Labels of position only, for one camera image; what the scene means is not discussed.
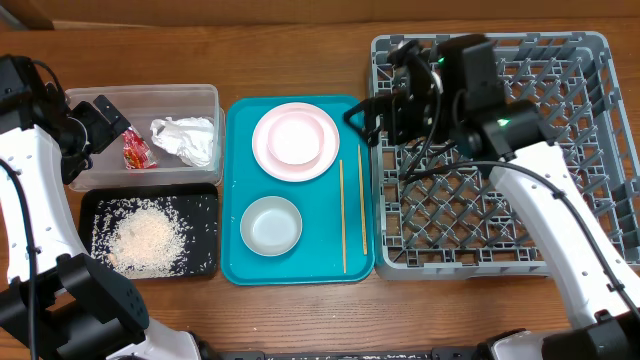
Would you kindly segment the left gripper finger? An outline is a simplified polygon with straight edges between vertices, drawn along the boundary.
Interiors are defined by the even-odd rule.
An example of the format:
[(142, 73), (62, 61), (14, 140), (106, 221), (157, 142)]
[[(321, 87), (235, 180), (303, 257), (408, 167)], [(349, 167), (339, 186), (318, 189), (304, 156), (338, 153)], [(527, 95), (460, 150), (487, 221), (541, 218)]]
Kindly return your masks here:
[(131, 126), (127, 118), (111, 103), (105, 95), (99, 95), (93, 101), (95, 107), (107, 120), (111, 131), (111, 139), (114, 140)]
[(91, 103), (81, 101), (72, 110), (72, 116), (78, 120), (95, 120), (98, 118), (98, 111)]

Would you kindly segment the red snack wrapper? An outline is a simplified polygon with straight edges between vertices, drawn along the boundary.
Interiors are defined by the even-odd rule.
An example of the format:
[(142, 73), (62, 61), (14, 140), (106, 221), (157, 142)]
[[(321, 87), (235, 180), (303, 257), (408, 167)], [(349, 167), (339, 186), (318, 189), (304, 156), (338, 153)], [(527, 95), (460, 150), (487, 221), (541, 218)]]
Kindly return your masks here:
[(130, 126), (122, 133), (123, 157), (127, 169), (156, 168), (157, 159), (139, 132)]

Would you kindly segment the white napkin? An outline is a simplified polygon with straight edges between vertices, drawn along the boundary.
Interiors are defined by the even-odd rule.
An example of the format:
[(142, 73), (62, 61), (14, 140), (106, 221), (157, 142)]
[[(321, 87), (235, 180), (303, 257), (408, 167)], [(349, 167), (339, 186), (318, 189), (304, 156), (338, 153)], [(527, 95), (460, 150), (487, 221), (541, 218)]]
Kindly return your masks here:
[(152, 142), (192, 167), (208, 166), (214, 156), (215, 126), (205, 117), (154, 119)]

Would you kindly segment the grey bowl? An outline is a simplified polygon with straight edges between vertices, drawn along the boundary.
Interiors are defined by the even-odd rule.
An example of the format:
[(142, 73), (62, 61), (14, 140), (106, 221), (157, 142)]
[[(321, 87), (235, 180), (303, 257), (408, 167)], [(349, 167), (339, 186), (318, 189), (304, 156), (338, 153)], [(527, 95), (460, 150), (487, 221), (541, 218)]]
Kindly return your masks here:
[(297, 207), (278, 196), (257, 199), (247, 207), (240, 221), (244, 244), (264, 257), (289, 252), (298, 243), (302, 230), (302, 217)]

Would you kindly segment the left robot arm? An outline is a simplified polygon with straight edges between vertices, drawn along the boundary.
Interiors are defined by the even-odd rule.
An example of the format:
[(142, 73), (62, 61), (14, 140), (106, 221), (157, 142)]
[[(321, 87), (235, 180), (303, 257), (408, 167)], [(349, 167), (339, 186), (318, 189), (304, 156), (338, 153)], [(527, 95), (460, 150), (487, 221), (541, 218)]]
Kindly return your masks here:
[(104, 96), (70, 107), (46, 71), (25, 56), (1, 59), (2, 328), (35, 359), (214, 358), (195, 334), (154, 320), (129, 279), (88, 255), (64, 188), (129, 122)]

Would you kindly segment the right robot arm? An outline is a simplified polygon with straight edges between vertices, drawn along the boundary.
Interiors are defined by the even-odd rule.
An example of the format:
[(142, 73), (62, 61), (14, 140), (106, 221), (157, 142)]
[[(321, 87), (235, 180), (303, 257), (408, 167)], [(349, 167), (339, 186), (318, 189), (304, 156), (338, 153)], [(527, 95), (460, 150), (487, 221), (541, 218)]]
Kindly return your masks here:
[(639, 277), (623, 260), (579, 192), (559, 132), (526, 98), (509, 101), (492, 42), (482, 34), (431, 48), (409, 40), (387, 64), (403, 88), (354, 107), (368, 146), (386, 137), (407, 150), (397, 178), (406, 190), (475, 170), (523, 223), (561, 294), (568, 330), (512, 330), (480, 343), (477, 359), (635, 359)]

